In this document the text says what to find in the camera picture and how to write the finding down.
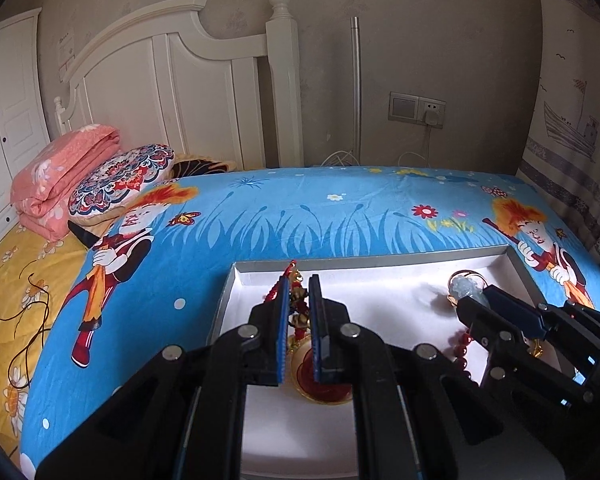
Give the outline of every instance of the blue bedsheet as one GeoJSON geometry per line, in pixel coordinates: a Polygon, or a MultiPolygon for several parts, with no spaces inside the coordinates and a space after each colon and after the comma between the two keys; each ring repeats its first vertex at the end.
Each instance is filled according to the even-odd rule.
{"type": "Polygon", "coordinates": [[[517,238],[549,302],[576,294],[600,310],[600,269],[512,176],[261,170],[182,178],[149,193],[88,253],[40,356],[22,435],[35,467],[165,345],[205,344],[236,261],[441,251],[517,238]]]}

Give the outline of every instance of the red bead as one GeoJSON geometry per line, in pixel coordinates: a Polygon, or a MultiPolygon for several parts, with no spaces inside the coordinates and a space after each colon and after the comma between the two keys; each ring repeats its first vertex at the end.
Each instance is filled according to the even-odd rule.
{"type": "Polygon", "coordinates": [[[464,346],[464,345],[457,345],[454,348],[454,355],[456,357],[464,357],[466,355],[466,346],[464,346]]]}

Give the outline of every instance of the bed post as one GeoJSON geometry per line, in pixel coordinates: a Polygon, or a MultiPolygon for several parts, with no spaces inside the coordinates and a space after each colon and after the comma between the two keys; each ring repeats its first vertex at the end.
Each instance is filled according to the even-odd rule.
{"type": "Polygon", "coordinates": [[[267,22],[267,56],[271,67],[273,102],[281,168],[304,167],[300,108],[298,24],[289,13],[291,0],[269,0],[273,15],[267,22]]]}
{"type": "Polygon", "coordinates": [[[61,115],[64,113],[64,107],[62,106],[60,96],[54,97],[54,103],[56,104],[56,125],[58,126],[58,132],[60,132],[60,135],[64,135],[66,133],[66,125],[62,122],[61,115]]]}

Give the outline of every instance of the white wooden headboard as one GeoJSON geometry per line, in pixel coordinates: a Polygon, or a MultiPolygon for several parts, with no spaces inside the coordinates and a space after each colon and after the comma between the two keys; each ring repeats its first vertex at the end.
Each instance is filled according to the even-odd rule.
{"type": "Polygon", "coordinates": [[[123,149],[151,142],[176,152],[263,168],[257,57],[273,84],[280,166],[304,166],[298,26],[290,0],[269,0],[266,34],[216,40],[200,23],[206,0],[167,0],[109,25],[75,57],[65,107],[55,98],[62,134],[85,124],[120,129],[123,149]]]}

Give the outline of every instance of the white wardrobe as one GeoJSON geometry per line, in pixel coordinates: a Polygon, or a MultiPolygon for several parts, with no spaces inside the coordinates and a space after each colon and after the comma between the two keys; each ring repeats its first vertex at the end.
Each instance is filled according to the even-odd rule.
{"type": "Polygon", "coordinates": [[[11,180],[49,143],[38,84],[40,10],[0,22],[0,240],[17,221],[11,180]]]}

